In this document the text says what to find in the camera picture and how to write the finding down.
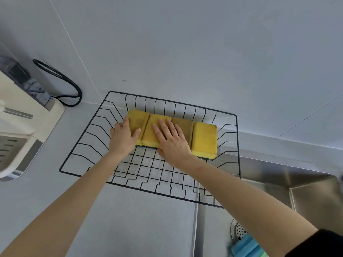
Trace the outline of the person's left forearm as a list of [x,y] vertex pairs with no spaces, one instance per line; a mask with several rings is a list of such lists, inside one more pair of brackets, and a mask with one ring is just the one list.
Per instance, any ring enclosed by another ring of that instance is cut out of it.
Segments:
[[126,156],[108,152],[38,215],[0,257],[65,257],[99,193]]

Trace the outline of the black sleeve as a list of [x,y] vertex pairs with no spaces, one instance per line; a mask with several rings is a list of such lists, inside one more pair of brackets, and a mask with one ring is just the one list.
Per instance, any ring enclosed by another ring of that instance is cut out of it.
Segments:
[[285,257],[343,257],[343,236],[330,230],[319,229]]

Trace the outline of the person's left hand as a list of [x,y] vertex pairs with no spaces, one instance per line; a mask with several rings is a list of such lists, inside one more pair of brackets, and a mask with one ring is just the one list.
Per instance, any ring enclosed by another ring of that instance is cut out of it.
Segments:
[[121,162],[136,146],[131,140],[129,119],[126,116],[122,123],[116,123],[110,129],[110,142],[108,155],[115,162]]

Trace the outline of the stainless steel sink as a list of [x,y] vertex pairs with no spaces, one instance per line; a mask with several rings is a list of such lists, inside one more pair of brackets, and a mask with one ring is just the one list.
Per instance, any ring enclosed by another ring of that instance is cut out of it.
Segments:
[[[285,162],[272,163],[240,157],[237,152],[219,151],[208,163],[270,194],[302,215],[317,228],[343,235],[343,191],[337,177]],[[233,257],[230,225],[234,219],[204,188],[195,183],[193,257]]]

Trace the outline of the person's right forearm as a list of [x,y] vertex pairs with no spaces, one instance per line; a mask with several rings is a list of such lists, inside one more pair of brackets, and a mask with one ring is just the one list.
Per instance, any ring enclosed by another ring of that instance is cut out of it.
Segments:
[[318,231],[276,198],[194,155],[187,155],[178,168],[208,190],[269,257],[285,257]]

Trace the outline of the yellow sponge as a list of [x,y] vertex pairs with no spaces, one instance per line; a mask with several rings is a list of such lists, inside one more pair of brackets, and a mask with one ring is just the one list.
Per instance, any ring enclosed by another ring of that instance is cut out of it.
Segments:
[[171,121],[173,124],[177,124],[181,128],[188,145],[191,147],[194,122],[188,119],[177,117],[172,118]]
[[158,140],[158,137],[153,129],[153,124],[157,125],[161,133],[164,135],[164,132],[159,124],[159,119],[161,119],[167,127],[168,123],[167,120],[172,120],[170,116],[158,115],[158,114],[150,114],[146,129],[144,131],[142,137],[142,145],[146,147],[161,149],[161,144]]
[[191,153],[197,157],[214,159],[217,156],[217,126],[195,122],[192,134]]
[[134,135],[137,129],[141,129],[140,135],[136,141],[136,145],[143,146],[142,138],[144,135],[144,131],[147,127],[148,120],[150,117],[150,113],[138,110],[129,110],[128,112],[128,119],[129,119],[129,127],[131,131],[131,136]]

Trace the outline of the white kitchen appliance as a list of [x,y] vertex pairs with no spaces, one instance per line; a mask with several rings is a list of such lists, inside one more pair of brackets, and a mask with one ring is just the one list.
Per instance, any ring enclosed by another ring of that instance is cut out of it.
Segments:
[[0,182],[24,174],[64,112],[0,42]]

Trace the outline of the blue ridged sponge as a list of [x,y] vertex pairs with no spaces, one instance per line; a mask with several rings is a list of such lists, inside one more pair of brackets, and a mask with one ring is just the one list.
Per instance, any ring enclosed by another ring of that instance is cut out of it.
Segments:
[[230,248],[234,257],[268,257],[257,241],[248,233]]

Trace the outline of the person's right hand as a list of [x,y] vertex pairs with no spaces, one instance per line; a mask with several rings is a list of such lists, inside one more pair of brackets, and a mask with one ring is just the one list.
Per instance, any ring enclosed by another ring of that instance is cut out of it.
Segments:
[[192,155],[188,142],[178,141],[176,139],[175,125],[169,121],[169,129],[172,137],[165,139],[157,125],[153,124],[153,129],[161,144],[161,149],[165,153],[166,162],[182,172],[190,173],[197,169],[202,162],[195,155]]

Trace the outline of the metal sink drain strainer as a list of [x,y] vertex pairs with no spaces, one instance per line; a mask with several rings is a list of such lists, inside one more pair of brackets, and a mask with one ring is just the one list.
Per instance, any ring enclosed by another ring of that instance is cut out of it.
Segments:
[[230,235],[233,243],[236,244],[247,235],[247,231],[236,219],[233,219],[230,225]]

